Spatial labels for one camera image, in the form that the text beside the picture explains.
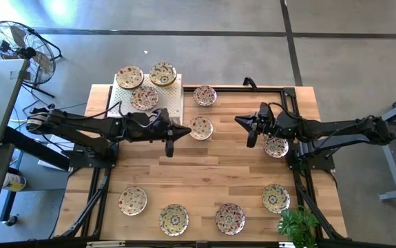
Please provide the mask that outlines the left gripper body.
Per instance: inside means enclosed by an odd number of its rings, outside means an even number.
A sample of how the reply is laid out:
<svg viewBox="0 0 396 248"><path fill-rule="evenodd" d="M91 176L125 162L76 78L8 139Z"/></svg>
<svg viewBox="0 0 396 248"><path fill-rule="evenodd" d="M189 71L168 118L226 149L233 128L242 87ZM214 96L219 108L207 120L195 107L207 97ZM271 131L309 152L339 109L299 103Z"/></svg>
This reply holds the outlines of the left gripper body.
<svg viewBox="0 0 396 248"><path fill-rule="evenodd" d="M125 139L130 142L165 140L173 134L169 112L166 108L153 111L149 117L142 112L125 115Z"/></svg>

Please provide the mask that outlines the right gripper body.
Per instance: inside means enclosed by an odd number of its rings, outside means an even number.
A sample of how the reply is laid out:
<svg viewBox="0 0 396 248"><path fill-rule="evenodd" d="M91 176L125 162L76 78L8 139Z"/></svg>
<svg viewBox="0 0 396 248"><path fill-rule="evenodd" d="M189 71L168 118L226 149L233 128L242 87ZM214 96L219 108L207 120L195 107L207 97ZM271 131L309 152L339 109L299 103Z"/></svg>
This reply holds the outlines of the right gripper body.
<svg viewBox="0 0 396 248"><path fill-rule="evenodd" d="M274 116L269 104L261 103L256 117L258 118L256 121L256 132L258 134L289 140L296 138L300 122L294 114L283 110L277 116Z"/></svg>

